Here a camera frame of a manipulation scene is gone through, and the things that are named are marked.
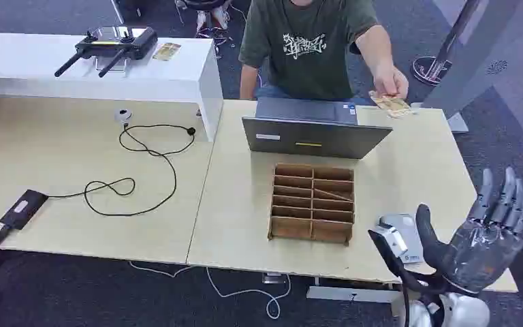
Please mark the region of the person's left hand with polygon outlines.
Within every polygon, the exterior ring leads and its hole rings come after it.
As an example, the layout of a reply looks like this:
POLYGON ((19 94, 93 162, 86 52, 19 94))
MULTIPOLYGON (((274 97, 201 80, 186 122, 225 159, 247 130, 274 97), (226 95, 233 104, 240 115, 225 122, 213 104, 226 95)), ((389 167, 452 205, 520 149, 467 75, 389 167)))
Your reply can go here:
POLYGON ((375 91, 378 95, 387 95, 405 99, 409 92, 409 81, 392 63, 378 65, 373 73, 375 91))

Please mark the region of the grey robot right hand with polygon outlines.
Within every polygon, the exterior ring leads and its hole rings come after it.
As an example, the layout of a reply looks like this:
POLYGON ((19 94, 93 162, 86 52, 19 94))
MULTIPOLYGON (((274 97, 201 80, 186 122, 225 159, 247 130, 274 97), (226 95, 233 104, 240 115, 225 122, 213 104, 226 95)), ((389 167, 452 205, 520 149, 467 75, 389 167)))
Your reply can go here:
POLYGON ((494 193, 492 171, 484 169, 477 197, 448 243, 437 238, 426 204, 418 206, 415 223, 425 262, 453 288, 478 294, 499 279, 523 248, 523 180, 508 166, 494 193))

